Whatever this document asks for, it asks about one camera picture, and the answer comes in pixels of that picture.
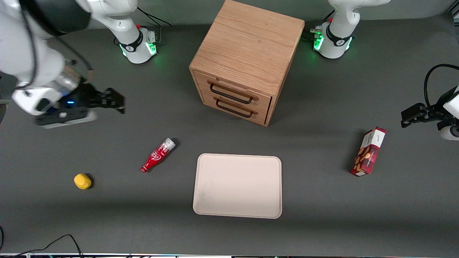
yellow object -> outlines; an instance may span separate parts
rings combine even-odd
[[[91,187],[91,179],[85,174],[77,174],[73,179],[76,186],[82,190],[88,189]]]

beige plastic tray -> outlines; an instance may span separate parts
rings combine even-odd
[[[277,219],[282,214],[278,157],[199,156],[193,210],[201,215]]]

drawer handle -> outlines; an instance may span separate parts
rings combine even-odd
[[[254,113],[253,111],[250,111],[250,114],[246,115],[246,114],[243,114],[243,113],[241,113],[241,112],[234,111],[234,110],[232,110],[232,109],[230,109],[230,108],[227,108],[227,107],[224,107],[224,106],[222,106],[222,105],[219,105],[218,103],[219,103],[219,102],[222,102],[220,99],[216,99],[216,100],[217,100],[217,102],[216,102],[217,107],[219,107],[219,108],[221,108],[221,109],[224,109],[224,110],[226,110],[226,111],[229,111],[229,112],[231,112],[231,113],[234,113],[234,114],[236,114],[236,115],[238,115],[238,116],[242,116],[242,117],[245,117],[245,118],[249,118],[249,117],[251,117],[251,116],[253,115],[253,113]]]
[[[220,92],[220,91],[218,91],[218,90],[214,90],[213,87],[214,87],[214,84],[211,83],[211,84],[210,84],[210,91],[213,92],[213,93],[215,93],[215,94],[218,94],[218,95],[220,95],[220,96],[227,97],[227,98],[229,98],[229,99],[232,99],[232,100],[234,100],[234,101],[237,101],[237,102],[240,102],[240,103],[243,103],[243,104],[250,104],[250,102],[252,102],[253,97],[250,97],[249,100],[245,101],[245,100],[238,99],[238,98],[236,98],[236,97],[230,96],[230,95],[228,95],[228,94],[226,94],[226,93]]]

wooden cabinet top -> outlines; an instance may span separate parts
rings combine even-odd
[[[226,0],[190,67],[275,96],[303,28],[303,20]]]

cable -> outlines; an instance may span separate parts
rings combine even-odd
[[[169,24],[169,26],[171,26],[171,27],[172,27],[172,24],[170,24],[170,23],[168,23],[168,22],[166,22],[166,21],[164,21],[164,20],[162,20],[162,19],[160,19],[160,18],[158,18],[158,17],[156,17],[156,16],[153,16],[153,15],[151,15],[151,14],[149,14],[149,13],[143,11],[143,10],[140,9],[139,7],[137,7],[137,9],[139,9],[139,11],[141,11],[141,12],[142,12],[143,14],[145,14],[150,20],[154,21],[154,22],[159,26],[159,40],[158,40],[158,44],[161,43],[161,40],[162,40],[162,25],[159,24],[157,21],[155,21],[153,18],[158,19],[158,20],[160,20],[160,21],[162,21],[162,22],[165,22],[165,23]]]
[[[335,12],[335,9],[333,9],[333,11],[331,11],[331,13],[329,13],[327,16],[325,16],[325,18],[323,20],[326,21],[334,12]]]
[[[449,11],[452,11],[454,8],[456,8],[457,6],[459,5],[459,2],[456,3],[453,7],[451,7],[451,9],[449,9]]]
[[[449,68],[453,68],[453,69],[456,69],[456,70],[459,70],[459,66],[456,66],[456,65],[452,65],[452,64],[438,64],[434,67],[432,67],[428,72],[427,74],[425,75],[425,79],[424,79],[424,99],[425,99],[425,104],[427,105],[427,107],[429,108],[429,110],[432,110],[432,106],[430,105],[430,102],[429,102],[429,96],[427,94],[427,82],[429,81],[429,77],[430,77],[430,74],[437,68],[439,67],[449,67]]]
[[[0,244],[0,250],[1,250],[1,248],[3,247],[3,240],[5,236],[5,233],[3,232],[3,228],[1,226],[0,226],[0,233],[1,233],[1,244]]]
[[[34,67],[33,67],[33,70],[32,70],[32,78],[30,79],[30,81],[24,85],[24,86],[19,86],[19,87],[16,87],[15,90],[20,90],[20,89],[24,89],[24,88],[27,88],[29,85],[31,85],[32,83],[35,82],[35,79],[37,78],[37,49],[35,47],[35,38],[34,38],[34,35],[32,33],[32,30],[30,28],[30,24],[28,23],[28,20],[27,20],[27,17],[26,17],[26,10],[24,9],[23,6],[21,6],[21,15],[22,15],[22,19],[24,20],[24,23],[25,23],[25,28],[27,30],[27,34],[29,35],[29,39],[30,39],[30,47],[32,49],[32,55],[34,57]]]
[[[84,258],[83,257],[83,253],[81,252],[81,249],[80,249],[80,246],[78,245],[78,243],[76,242],[75,238],[73,238],[73,236],[71,234],[66,234],[66,235],[63,235],[61,237],[59,237],[58,239],[54,240],[53,242],[49,243],[45,248],[43,249],[34,249],[34,250],[30,250],[30,251],[27,251],[27,252],[22,252],[20,254],[17,254],[17,255],[13,255],[13,256],[8,256],[8,258],[17,258],[17,257],[20,257],[26,253],[30,253],[30,252],[37,252],[37,251],[44,251],[46,250],[48,247],[50,247],[52,244],[54,244],[55,242],[57,242],[58,240],[60,240],[61,238],[63,237],[66,237],[66,236],[69,236],[72,238],[73,242],[75,243],[75,246],[77,247],[77,250],[78,250],[78,254],[80,255],[81,258]]]
[[[168,22],[166,22],[166,21],[164,21],[164,20],[162,20],[162,19],[160,19],[160,18],[158,18],[158,17],[156,17],[156,16],[153,16],[153,15],[147,13],[147,12],[144,12],[144,11],[143,11],[142,9],[140,9],[139,7],[137,7],[137,9],[139,9],[139,11],[141,11],[141,12],[144,13],[145,15],[151,16],[151,17],[153,17],[153,18],[155,18],[155,19],[157,19],[157,20],[160,20],[160,21],[162,21],[162,22],[164,22],[164,23],[167,23],[169,26],[172,27],[172,24],[170,24],[170,23],[168,23]]]
[[[63,39],[61,39],[59,37],[56,37],[56,39],[62,45],[64,45],[66,48],[68,48],[74,55],[76,55],[84,63],[84,65],[86,66],[86,69],[88,70],[88,77],[86,79],[86,83],[89,83],[91,81],[91,79],[92,79],[92,74],[93,74],[93,71],[94,71],[94,68],[92,67],[92,65],[88,62],[88,60],[86,60],[86,58],[84,56],[82,56],[80,53],[78,53],[78,51],[76,51],[71,45],[69,45]]]

